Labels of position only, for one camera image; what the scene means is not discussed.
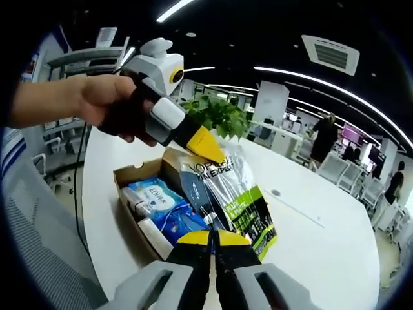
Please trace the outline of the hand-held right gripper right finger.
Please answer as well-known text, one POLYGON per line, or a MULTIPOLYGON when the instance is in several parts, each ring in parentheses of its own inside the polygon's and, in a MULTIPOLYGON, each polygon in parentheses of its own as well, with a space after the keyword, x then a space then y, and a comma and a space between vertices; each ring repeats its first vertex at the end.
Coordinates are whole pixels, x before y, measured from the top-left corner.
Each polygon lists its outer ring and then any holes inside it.
POLYGON ((214 233, 216 289, 223 309, 317 309, 309 290, 271 263, 261 263, 250 242, 214 233))

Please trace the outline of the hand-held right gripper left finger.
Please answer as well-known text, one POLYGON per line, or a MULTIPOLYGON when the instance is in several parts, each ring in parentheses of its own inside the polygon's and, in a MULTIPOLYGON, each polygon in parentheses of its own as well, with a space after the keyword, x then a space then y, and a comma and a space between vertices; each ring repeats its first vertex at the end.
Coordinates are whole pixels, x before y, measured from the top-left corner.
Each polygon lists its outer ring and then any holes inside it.
POLYGON ((191 232, 176 243, 167 261, 153 261, 127 278, 116 289, 114 299, 101 309, 180 309, 196 268, 184 264, 191 258, 209 262, 209 231, 191 232))

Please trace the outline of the person's left hand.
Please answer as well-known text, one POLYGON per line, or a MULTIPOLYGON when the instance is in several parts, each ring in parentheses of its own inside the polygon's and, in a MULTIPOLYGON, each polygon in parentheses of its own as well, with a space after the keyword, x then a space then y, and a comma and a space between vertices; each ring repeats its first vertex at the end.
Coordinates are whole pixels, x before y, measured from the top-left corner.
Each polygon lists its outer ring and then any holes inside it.
POLYGON ((100 75, 81 77, 80 100, 76 116, 98 127, 108 107, 116 101, 128 99, 136 86, 130 77, 100 75))

